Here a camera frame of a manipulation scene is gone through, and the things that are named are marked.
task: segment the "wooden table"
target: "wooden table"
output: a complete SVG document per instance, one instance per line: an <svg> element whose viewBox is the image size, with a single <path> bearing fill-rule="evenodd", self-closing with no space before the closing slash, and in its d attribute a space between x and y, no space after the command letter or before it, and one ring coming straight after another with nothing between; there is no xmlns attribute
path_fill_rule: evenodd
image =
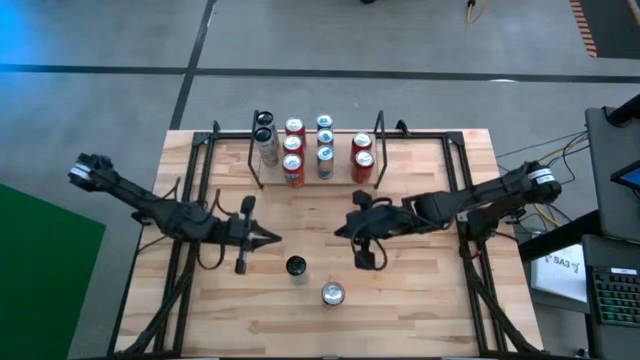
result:
<svg viewBox="0 0 640 360"><path fill-rule="evenodd" d="M461 131L473 182L497 177L488 130ZM176 177L184 177L192 134L167 134L156 194L164 194ZM349 241L333 236L344 224L345 214L355 209L351 193L358 187L267 185L258 190L246 165L248 146L240 140L216 142L208 200L220 188L222 206L237 211L244 196L255 195L254 219L283 236L283 241L250 254L245 276L233 272L234 250L227 251L218 270L196 269L184 356L477 355L455 226L386 240L387 268L382 272L358 270ZM376 196L389 196L399 204L407 195L448 190L438 141L388 140L387 148L389 166ZM365 189L373 191L372 186ZM511 231L508 227L500 230ZM141 244L159 235L157 228L149 228ZM501 306L527 340L541 348L516 243L496 237L487 244ZM171 241L166 240L138 256L116 349L130 345L157 311L170 248ZM307 260L306 285L292 284L285 271L285 261L292 255ZM202 256L206 264L214 264L218 246L203 245ZM320 289L327 281L338 281L346 289L345 302L339 307L322 305ZM488 311L483 309L490 348L495 349ZM175 316L168 328L169 345L174 324Z"/></svg>

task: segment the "green mat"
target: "green mat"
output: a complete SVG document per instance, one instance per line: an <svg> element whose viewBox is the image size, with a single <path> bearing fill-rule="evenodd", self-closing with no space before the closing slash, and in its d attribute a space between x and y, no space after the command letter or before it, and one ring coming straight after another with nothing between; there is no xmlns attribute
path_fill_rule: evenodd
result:
<svg viewBox="0 0 640 360"><path fill-rule="evenodd" d="M0 185L0 359L66 359L105 226Z"/></svg>

